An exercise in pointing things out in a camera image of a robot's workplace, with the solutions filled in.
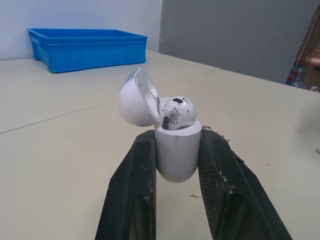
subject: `white table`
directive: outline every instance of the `white table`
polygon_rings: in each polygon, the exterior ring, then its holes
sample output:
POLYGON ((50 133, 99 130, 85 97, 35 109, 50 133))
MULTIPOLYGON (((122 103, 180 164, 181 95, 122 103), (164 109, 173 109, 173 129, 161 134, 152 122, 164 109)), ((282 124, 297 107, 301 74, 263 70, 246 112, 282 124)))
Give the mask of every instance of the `white table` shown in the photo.
MULTIPOLYGON (((0 239, 94 239, 111 176, 151 129, 124 122, 114 101, 139 66, 161 97, 188 97, 230 139, 293 239, 318 239, 320 94, 153 52, 146 64, 62 74, 0 62, 0 239)), ((158 240, 211 239, 197 173, 157 177, 157 225, 158 240)))

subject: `white earbud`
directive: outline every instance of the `white earbud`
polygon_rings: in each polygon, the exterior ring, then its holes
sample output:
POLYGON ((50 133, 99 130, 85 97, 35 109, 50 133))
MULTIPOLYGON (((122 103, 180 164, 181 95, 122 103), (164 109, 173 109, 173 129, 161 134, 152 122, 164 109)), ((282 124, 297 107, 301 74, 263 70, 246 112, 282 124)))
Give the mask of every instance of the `white earbud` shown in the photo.
POLYGON ((165 103, 161 118, 163 129, 170 131, 185 129, 195 124, 196 120, 196 109, 187 98, 174 96, 165 103))

